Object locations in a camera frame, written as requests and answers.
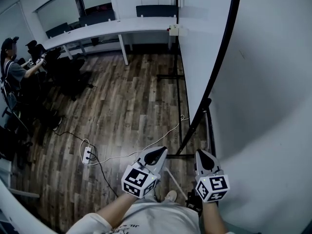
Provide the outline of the small black device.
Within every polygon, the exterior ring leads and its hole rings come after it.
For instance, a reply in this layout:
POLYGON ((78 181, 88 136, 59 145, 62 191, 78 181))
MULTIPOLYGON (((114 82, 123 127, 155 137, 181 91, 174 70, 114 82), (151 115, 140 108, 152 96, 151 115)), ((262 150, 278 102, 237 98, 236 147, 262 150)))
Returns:
POLYGON ((195 189, 192 189, 190 192, 187 193, 186 207, 196 211, 198 215, 201 216, 203 209, 202 199, 197 194, 195 189))

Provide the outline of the white power strip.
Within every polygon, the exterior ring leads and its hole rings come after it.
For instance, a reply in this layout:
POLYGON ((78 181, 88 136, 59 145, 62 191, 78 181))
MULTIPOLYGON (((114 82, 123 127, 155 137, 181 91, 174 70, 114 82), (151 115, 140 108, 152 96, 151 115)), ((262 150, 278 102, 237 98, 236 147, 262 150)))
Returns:
POLYGON ((91 147, 85 147, 82 163, 88 165, 91 161, 91 156, 92 156, 91 147))

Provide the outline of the white table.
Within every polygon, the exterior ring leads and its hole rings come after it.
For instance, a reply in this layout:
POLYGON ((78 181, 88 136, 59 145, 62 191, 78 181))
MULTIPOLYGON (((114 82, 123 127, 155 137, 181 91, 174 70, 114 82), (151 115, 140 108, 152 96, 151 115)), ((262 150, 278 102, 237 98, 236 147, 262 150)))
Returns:
POLYGON ((0 210, 19 234, 57 234, 26 210, 1 179, 0 210))

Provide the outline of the person's beige shoe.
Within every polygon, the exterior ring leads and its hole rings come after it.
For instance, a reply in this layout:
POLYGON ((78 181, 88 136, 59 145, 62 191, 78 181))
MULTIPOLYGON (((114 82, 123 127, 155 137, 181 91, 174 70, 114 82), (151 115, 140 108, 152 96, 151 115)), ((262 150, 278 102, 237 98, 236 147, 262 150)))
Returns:
POLYGON ((164 202, 175 203, 176 199, 177 199, 177 192, 175 190, 171 190, 165 196, 164 202))

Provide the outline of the dark desk partition panel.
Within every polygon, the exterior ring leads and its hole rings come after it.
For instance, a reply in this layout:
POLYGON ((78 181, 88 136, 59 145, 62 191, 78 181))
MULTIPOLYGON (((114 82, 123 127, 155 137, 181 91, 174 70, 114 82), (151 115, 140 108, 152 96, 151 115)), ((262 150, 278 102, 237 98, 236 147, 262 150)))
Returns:
POLYGON ((138 5, 137 17, 176 17, 178 8, 175 5, 138 5))
POLYGON ((84 27, 86 25, 94 25, 102 22, 113 21, 115 19, 114 10, 105 10, 80 17, 78 20, 81 27, 84 27))
POLYGON ((68 23, 63 23, 63 24, 60 24, 60 25, 46 31, 46 34, 47 34, 47 37, 50 39, 50 38, 53 38, 55 36, 61 35, 63 33, 69 32, 70 30, 71 29, 70 29, 68 23))

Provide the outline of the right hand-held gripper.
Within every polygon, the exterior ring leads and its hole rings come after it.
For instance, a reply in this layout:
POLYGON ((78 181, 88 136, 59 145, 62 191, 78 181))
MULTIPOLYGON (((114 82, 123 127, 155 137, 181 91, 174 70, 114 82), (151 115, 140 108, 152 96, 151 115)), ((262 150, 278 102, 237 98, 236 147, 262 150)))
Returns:
MULTIPOLYGON (((218 159, 207 151, 198 149, 195 153, 195 172, 199 176, 201 172, 218 172, 221 170, 218 159)), ((203 203, 220 201, 230 190, 227 175, 201 176, 197 180, 195 191, 203 203)))

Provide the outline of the person's right forearm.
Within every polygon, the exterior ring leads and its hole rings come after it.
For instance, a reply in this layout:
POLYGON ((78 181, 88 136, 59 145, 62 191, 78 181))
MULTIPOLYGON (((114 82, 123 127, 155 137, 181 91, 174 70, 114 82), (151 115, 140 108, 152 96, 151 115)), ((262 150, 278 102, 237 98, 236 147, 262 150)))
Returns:
POLYGON ((205 234, 226 234, 228 232, 215 202, 203 203, 202 214, 205 234))

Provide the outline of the person's white shirt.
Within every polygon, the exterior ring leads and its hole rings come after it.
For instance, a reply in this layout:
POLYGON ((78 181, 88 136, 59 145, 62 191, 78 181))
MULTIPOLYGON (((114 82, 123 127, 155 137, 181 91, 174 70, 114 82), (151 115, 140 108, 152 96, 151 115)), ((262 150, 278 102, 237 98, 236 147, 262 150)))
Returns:
POLYGON ((172 202, 134 203, 113 228, 96 213, 85 215, 66 234, 201 234, 198 213, 172 202))

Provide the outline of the beige box with red button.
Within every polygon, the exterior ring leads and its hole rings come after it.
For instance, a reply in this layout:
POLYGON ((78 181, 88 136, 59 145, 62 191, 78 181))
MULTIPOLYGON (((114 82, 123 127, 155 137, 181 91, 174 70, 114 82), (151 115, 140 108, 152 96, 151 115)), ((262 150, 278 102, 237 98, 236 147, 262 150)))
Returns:
POLYGON ((188 34, 188 29, 185 28, 183 25, 180 25, 180 24, 170 25, 169 28, 167 29, 167 31, 169 32, 170 36, 185 37, 188 34))

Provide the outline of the long white desk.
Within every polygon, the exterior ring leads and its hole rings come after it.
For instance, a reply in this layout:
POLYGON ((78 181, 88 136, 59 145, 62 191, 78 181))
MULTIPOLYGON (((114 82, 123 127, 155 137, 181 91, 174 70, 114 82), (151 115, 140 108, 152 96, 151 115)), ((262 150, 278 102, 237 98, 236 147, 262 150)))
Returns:
POLYGON ((176 18, 172 17, 136 17, 130 19, 119 19, 102 22, 94 25, 84 26, 53 38, 47 39, 42 45, 46 50, 63 47, 70 59, 72 55, 67 47, 69 43, 81 42, 108 35, 118 35, 124 62, 128 60, 123 44, 122 35, 136 32, 158 32, 167 31, 170 25, 176 24, 176 18))

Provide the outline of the thin white stick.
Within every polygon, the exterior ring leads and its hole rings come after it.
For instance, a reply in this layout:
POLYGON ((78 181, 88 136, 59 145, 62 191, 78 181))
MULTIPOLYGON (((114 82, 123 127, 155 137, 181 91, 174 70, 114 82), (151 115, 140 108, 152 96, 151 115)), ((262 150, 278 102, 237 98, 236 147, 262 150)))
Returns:
POLYGON ((165 167, 164 170, 169 174, 169 176, 171 177, 171 179, 173 180, 174 184, 177 186, 177 188, 179 189, 179 191, 181 192, 181 194, 183 195, 185 200, 187 200, 188 199, 187 195, 184 193, 183 189, 181 188, 181 186, 179 185, 179 183, 177 182, 177 180, 175 179, 173 174, 170 172, 170 170, 167 167, 165 167))

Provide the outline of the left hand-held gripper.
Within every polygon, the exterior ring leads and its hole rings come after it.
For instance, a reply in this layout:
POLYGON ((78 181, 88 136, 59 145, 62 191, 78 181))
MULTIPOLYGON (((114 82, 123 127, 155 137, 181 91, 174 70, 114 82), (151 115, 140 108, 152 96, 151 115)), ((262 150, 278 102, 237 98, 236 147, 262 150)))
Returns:
POLYGON ((167 156, 167 147, 151 147, 142 151, 137 162, 128 165, 121 179, 122 190, 139 199, 159 183, 160 171, 167 156))

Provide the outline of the person's left forearm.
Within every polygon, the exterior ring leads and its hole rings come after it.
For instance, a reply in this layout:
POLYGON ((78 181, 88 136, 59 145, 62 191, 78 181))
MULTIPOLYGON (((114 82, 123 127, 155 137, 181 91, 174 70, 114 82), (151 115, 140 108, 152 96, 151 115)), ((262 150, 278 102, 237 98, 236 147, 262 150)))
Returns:
POLYGON ((124 193, 116 200, 97 211, 97 214, 105 219, 114 229, 121 224, 123 217, 137 200, 137 197, 124 193))

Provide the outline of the grey door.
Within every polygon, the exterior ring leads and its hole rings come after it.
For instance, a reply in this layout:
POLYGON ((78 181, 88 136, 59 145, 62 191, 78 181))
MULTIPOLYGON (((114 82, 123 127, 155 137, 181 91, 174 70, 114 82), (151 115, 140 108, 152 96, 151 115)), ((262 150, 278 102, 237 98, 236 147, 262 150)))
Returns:
POLYGON ((251 232, 239 226, 233 225, 227 221, 224 221, 229 232, 234 234, 262 234, 261 232, 251 232))

